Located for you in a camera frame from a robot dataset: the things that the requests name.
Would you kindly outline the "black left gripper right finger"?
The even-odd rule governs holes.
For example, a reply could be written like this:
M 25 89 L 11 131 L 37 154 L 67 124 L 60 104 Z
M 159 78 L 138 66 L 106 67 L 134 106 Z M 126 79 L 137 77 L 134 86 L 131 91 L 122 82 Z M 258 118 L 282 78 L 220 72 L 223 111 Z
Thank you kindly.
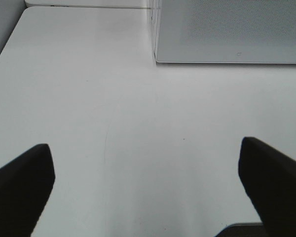
M 267 234 L 296 237 L 296 161 L 255 137 L 245 137 L 238 175 Z

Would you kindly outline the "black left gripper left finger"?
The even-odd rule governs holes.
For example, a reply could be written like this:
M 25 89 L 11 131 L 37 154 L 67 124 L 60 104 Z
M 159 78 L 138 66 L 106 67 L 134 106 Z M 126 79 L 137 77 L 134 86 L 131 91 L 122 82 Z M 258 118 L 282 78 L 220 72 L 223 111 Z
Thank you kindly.
M 48 144 L 37 144 L 0 168 L 0 237 L 29 237 L 55 182 Z

